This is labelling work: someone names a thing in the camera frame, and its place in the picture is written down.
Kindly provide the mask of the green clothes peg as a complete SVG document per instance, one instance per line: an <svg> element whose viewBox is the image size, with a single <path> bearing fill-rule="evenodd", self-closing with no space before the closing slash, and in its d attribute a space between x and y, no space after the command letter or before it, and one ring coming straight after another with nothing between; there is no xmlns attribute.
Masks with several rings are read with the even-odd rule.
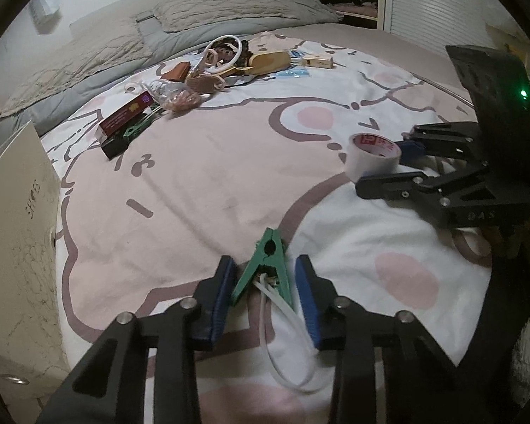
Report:
<svg viewBox="0 0 530 424"><path fill-rule="evenodd" d="M123 133L123 139L126 143L131 143L135 140L145 129L153 124L154 120L157 120L159 115L157 113L150 113L140 118L135 124L132 124L126 128Z"/></svg>
<svg viewBox="0 0 530 424"><path fill-rule="evenodd" d="M253 280L262 274L273 280L272 285L277 289L280 297L292 307L292 290L285 262L285 249L279 230L266 228L262 238L255 246L252 257L234 286L230 303L236 306Z"/></svg>

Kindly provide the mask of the cream incense box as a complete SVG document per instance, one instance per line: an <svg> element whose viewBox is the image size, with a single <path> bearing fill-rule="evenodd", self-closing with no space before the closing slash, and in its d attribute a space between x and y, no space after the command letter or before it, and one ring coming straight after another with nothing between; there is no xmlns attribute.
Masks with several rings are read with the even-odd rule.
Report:
<svg viewBox="0 0 530 424"><path fill-rule="evenodd" d="M332 69L334 61L331 55L306 54L301 58L301 64L305 67Z"/></svg>

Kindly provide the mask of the tan wooden brush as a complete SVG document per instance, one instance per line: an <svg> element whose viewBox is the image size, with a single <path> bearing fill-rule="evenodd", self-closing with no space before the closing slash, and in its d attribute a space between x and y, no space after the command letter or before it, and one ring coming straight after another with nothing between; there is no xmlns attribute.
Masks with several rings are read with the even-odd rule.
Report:
<svg viewBox="0 0 530 424"><path fill-rule="evenodd" d="M270 51L253 55L248 62L250 75L267 75L284 70L291 65L286 51Z"/></svg>

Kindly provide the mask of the small black box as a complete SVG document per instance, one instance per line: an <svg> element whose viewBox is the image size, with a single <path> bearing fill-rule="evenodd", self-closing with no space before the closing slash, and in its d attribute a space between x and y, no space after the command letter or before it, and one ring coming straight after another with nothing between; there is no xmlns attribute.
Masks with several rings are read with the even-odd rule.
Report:
<svg viewBox="0 0 530 424"><path fill-rule="evenodd" d="M109 160L113 160L117 156L121 156L121 154L123 154L127 150L127 148L129 147L129 143L123 137L113 136L101 143L100 147L104 155Z"/></svg>

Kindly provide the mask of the clear bag pink items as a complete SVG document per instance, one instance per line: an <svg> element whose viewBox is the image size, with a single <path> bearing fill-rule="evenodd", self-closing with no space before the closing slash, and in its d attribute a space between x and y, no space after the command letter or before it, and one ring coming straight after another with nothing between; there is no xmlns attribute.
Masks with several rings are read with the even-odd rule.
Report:
<svg viewBox="0 0 530 424"><path fill-rule="evenodd" d="M196 92L183 82L155 79L144 85L154 101L172 115L182 115L201 106L210 94Z"/></svg>

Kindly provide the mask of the quilted pillow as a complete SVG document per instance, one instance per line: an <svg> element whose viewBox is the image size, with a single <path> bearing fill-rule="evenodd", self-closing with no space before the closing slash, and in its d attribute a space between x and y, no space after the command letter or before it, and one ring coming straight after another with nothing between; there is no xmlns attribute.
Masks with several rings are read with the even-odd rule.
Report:
<svg viewBox="0 0 530 424"><path fill-rule="evenodd" d="M293 25L340 20L319 0L165 0L153 15L166 33L241 19L279 18Z"/></svg>
<svg viewBox="0 0 530 424"><path fill-rule="evenodd" d="M99 72L151 55L152 50L135 19L102 21L49 54L40 66L19 81L1 107L0 115L17 114Z"/></svg>

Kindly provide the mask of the pink cartoon blanket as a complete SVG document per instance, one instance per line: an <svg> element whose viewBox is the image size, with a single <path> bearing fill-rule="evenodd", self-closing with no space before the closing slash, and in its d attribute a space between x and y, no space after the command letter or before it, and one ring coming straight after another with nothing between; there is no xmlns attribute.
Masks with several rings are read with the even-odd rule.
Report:
<svg viewBox="0 0 530 424"><path fill-rule="evenodd" d="M266 33L259 51L332 55L332 69L262 78L183 116L160 116L123 154L95 132L165 61L124 79L42 140L61 180L56 277L64 343L76 364L123 312L163 312L190 296L228 255L250 260L267 229L288 265L308 255L337 291L369 311L413 313L459 363L490 279L475 230L423 220L406 201L359 198L345 173L349 139L393 141L418 124L473 120L458 90L441 91L353 48Z"/></svg>

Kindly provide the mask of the right quilted pillow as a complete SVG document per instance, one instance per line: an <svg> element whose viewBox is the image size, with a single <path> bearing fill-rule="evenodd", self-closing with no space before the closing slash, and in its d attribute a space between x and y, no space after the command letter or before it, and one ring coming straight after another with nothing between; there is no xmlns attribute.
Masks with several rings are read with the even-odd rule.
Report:
<svg viewBox="0 0 530 424"><path fill-rule="evenodd" d="M153 15L166 33L241 19L279 18L293 25L340 20L319 0L165 0Z"/></svg>

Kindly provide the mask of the white storage box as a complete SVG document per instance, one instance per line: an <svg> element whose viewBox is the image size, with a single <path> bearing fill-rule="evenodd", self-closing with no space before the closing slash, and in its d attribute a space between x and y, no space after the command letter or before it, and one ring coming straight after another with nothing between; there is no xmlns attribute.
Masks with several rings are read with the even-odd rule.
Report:
<svg viewBox="0 0 530 424"><path fill-rule="evenodd" d="M0 393L38 398L69 372L59 324L55 235L60 179L33 124L0 147Z"/></svg>

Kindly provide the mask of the grey duvet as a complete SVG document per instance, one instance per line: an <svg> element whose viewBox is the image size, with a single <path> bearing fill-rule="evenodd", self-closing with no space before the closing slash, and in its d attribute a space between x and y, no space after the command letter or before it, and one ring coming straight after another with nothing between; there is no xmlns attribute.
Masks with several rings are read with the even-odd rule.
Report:
<svg viewBox="0 0 530 424"><path fill-rule="evenodd" d="M152 50L150 58L126 62L116 67L99 72L90 78L77 83L73 87L55 94L47 99L36 102L30 107L13 114L9 117L0 115L0 146L26 123L32 123L39 135L44 135L58 124L67 120L71 114L86 104L96 95L113 87L124 78L132 74L158 64L167 58L175 58L183 55L187 51L200 47L203 44L216 39L221 35L252 35L263 31L276 30L280 28L298 27L304 25L293 25L279 18L264 19L241 19L222 23L212 23L210 25L187 29L181 32L166 33L159 20L153 15L153 9L165 0L152 0L141 5L134 5L132 8L122 12L105 11L102 16L90 19L87 26L83 27L79 35L88 32L94 25L108 20L116 20L124 17L131 17L136 20L137 26L143 36L144 41ZM9 82L7 99L12 90L17 87L19 81L32 73L36 67L40 66L48 57L41 60L32 67L26 74L20 75Z"/></svg>

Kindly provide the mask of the left quilted pillow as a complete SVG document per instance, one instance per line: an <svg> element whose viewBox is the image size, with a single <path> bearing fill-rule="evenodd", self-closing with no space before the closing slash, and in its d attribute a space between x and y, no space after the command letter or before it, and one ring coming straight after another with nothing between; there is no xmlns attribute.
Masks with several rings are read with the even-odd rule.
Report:
<svg viewBox="0 0 530 424"><path fill-rule="evenodd" d="M17 114L99 72L151 55L152 50L135 19L102 21L49 54L40 66L19 81L1 107L0 115Z"/></svg>

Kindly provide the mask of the brown leather pouch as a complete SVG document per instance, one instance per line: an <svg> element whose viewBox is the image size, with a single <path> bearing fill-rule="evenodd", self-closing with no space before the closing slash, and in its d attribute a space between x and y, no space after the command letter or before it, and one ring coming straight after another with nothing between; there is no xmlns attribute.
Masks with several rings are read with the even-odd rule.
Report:
<svg viewBox="0 0 530 424"><path fill-rule="evenodd" d="M184 82L190 71L190 63L182 61L177 63L171 70L164 73L161 77L167 81Z"/></svg>

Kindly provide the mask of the dark red cardboard box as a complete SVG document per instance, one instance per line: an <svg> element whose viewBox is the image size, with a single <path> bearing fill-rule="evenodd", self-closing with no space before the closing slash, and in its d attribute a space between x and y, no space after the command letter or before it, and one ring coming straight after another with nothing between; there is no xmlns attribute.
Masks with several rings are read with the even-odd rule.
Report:
<svg viewBox="0 0 530 424"><path fill-rule="evenodd" d="M148 92L143 92L129 101L116 112L110 114L108 118L102 120L95 131L94 136L99 143L104 142L114 133L125 127L133 118L140 115L146 108L154 103L152 96Z"/></svg>

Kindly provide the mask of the white tape roll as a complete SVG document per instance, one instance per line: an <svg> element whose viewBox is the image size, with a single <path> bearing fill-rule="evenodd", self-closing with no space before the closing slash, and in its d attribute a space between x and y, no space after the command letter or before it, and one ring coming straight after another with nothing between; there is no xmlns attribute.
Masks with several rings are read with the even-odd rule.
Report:
<svg viewBox="0 0 530 424"><path fill-rule="evenodd" d="M367 176L392 174L401 156L398 144L383 136L354 134L348 141L344 172L354 183Z"/></svg>

